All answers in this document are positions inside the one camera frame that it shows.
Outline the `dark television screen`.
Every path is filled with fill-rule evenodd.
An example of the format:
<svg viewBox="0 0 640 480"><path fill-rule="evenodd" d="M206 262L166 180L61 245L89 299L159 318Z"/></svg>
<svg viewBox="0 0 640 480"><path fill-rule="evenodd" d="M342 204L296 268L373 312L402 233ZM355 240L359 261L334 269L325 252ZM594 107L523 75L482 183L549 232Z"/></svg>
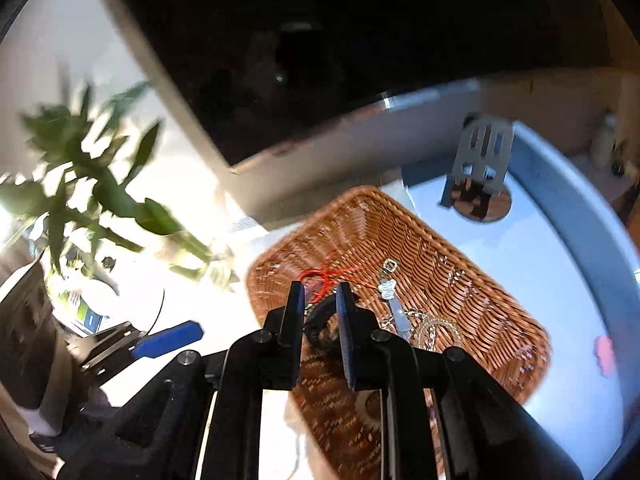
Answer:
<svg viewBox="0 0 640 480"><path fill-rule="evenodd" d="M597 0L124 0L230 165L435 84L608 64Z"/></svg>

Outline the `brown wicker basket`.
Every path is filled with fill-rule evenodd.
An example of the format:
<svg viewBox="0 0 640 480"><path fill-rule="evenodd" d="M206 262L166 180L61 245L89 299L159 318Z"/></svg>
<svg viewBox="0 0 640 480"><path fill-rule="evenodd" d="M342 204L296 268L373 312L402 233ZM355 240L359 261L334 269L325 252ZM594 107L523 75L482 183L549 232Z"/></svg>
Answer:
<svg viewBox="0 0 640 480"><path fill-rule="evenodd" d="M518 402L535 392L551 361L546 330L489 275L415 214L373 186L332 200L257 258L246 287L258 320L304 284L309 311L349 282L360 307L383 330L395 327L378 292L385 259L398 262L396 297L415 347L457 344ZM303 343L292 393L323 458L341 479L375 479L381 466L380 413L374 394L347 385L341 361Z"/></svg>

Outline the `silver hair claw clip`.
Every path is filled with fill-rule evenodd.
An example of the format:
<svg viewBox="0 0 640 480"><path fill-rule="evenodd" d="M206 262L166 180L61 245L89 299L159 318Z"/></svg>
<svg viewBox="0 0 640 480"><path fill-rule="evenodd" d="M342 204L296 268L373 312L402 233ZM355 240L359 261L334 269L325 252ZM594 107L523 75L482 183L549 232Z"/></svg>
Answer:
<svg viewBox="0 0 640 480"><path fill-rule="evenodd" d="M388 304L390 312L392 312L396 332L405 340L409 340L411 336L411 323L399 299L396 297L396 285L397 282L393 278L383 280L378 284L378 292L381 298Z"/></svg>

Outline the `grey metal phone stand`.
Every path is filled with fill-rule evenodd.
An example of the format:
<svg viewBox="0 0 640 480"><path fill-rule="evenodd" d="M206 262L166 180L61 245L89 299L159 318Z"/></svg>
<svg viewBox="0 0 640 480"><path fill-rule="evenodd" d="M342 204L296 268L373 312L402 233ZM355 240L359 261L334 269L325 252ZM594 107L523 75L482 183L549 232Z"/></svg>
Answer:
<svg viewBox="0 0 640 480"><path fill-rule="evenodd" d="M480 113L466 116L439 205L478 223L503 219L512 204L504 178L513 141L512 120Z"/></svg>

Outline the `black hair scrunchie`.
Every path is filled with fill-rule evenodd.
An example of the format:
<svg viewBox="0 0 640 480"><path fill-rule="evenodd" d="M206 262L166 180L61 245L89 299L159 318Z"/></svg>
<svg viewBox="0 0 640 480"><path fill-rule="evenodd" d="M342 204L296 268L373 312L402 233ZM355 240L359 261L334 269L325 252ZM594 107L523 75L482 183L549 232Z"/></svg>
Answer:
<svg viewBox="0 0 640 480"><path fill-rule="evenodd" d="M329 329L332 318L346 328L345 336L340 335L339 328ZM352 322L343 312L337 312L335 294L327 296L310 310L303 332L311 349L330 360L341 361L343 348L347 354L354 352Z"/></svg>

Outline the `square silver earring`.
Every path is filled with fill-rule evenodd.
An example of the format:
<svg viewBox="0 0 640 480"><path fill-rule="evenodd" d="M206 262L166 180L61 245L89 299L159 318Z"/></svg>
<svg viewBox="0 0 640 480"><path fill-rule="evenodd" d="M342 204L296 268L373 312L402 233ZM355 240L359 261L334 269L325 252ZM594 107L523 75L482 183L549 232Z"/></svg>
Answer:
<svg viewBox="0 0 640 480"><path fill-rule="evenodd" d="M381 266L381 280L388 281L398 269L398 262L394 259L387 258Z"/></svg>

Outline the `glass vase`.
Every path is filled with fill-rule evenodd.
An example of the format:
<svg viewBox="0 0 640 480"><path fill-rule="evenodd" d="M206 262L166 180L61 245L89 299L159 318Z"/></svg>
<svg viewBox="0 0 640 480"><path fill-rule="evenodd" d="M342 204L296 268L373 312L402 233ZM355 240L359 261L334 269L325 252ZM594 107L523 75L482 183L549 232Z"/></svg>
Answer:
<svg viewBox="0 0 640 480"><path fill-rule="evenodd" d="M157 258L171 272L195 283L211 282L226 290L240 280L234 270L234 252L226 243L211 240L205 244L186 230L164 236Z"/></svg>

